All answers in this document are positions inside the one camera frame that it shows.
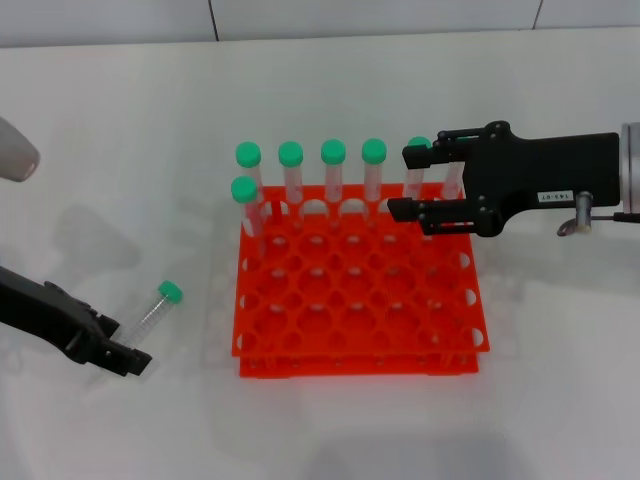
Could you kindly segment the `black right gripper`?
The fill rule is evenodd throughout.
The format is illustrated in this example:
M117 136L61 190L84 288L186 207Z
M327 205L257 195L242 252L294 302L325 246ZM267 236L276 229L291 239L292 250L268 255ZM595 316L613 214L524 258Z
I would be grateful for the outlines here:
M395 222L417 223L427 236L495 237L522 212L574 208L583 192L594 207L616 206L619 144L615 132L523 139L496 122L442 130L431 146L405 146L405 165L416 170L462 163L468 202L404 197L389 199L387 207Z

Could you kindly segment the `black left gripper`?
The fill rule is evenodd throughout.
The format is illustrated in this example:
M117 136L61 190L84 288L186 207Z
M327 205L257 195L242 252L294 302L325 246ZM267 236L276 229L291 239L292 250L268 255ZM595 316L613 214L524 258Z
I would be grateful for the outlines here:
M139 376L152 357L111 341L120 323L57 285L1 268L1 322L38 337L67 358L120 376Z

